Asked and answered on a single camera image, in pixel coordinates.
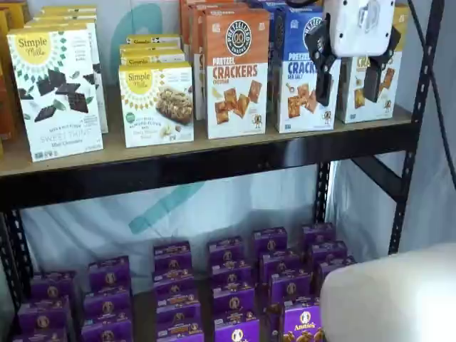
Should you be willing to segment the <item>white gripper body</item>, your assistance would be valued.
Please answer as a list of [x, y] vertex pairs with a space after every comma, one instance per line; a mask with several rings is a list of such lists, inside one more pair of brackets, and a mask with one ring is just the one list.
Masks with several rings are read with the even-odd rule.
[[337, 57], [380, 56], [393, 26], [394, 1], [330, 0], [323, 3], [331, 50]]

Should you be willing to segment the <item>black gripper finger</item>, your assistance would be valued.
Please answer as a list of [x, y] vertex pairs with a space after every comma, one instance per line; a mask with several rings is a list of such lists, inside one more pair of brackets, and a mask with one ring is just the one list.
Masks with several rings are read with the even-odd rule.
[[394, 51], [399, 44], [401, 33], [393, 26], [388, 34], [389, 42], [385, 52], [379, 56], [369, 56], [369, 66], [366, 69], [364, 80], [364, 98], [377, 102], [380, 93], [381, 74], [388, 61], [392, 58]]
[[316, 100], [328, 106], [331, 97], [333, 76], [331, 68], [338, 57], [331, 47], [331, 15], [325, 14], [323, 19], [308, 32], [308, 51], [316, 72]]

